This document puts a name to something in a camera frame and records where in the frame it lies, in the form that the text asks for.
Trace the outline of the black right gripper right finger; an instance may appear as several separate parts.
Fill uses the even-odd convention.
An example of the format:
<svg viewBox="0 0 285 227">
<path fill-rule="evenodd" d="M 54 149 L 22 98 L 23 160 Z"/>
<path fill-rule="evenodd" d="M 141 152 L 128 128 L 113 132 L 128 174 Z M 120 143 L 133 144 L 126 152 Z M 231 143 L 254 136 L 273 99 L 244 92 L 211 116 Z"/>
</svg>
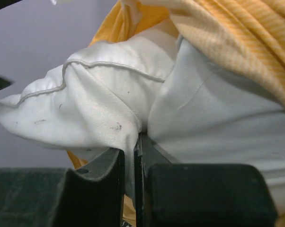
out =
<svg viewBox="0 0 285 227">
<path fill-rule="evenodd" d="M 177 163 L 146 134 L 138 137 L 134 164 L 139 227 L 273 227 L 278 219 L 253 166 Z"/>
</svg>

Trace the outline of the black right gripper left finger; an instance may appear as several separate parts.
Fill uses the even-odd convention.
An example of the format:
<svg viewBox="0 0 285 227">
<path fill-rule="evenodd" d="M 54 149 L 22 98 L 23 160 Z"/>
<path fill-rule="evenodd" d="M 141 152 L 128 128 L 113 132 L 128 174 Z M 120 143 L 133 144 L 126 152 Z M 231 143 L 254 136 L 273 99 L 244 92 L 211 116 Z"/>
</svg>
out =
<svg viewBox="0 0 285 227">
<path fill-rule="evenodd" d="M 0 168 L 0 227 L 119 227 L 124 183 L 112 148 L 77 170 Z"/>
</svg>

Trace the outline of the white pillow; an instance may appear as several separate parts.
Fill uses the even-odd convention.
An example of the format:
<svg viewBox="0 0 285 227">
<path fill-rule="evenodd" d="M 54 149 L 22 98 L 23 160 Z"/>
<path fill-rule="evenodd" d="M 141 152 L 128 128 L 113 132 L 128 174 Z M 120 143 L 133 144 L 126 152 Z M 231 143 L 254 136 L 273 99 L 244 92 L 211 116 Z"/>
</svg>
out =
<svg viewBox="0 0 285 227">
<path fill-rule="evenodd" d="M 285 108 L 183 37 L 153 29 L 79 50 L 21 94 L 0 100 L 0 124 L 85 161 L 123 150 L 131 198 L 140 132 L 170 161 L 250 164 L 285 214 Z"/>
</svg>

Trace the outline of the orange cartoon print pillowcase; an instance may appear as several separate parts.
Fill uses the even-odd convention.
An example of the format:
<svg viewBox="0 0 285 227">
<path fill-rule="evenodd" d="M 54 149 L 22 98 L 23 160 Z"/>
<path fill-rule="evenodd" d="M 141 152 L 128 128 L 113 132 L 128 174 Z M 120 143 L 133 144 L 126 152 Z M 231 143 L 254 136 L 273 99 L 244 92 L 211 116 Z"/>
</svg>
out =
<svg viewBox="0 0 285 227">
<path fill-rule="evenodd" d="M 265 176 L 285 213 L 285 0 L 160 0 L 179 32 L 148 134 L 182 162 Z"/>
</svg>

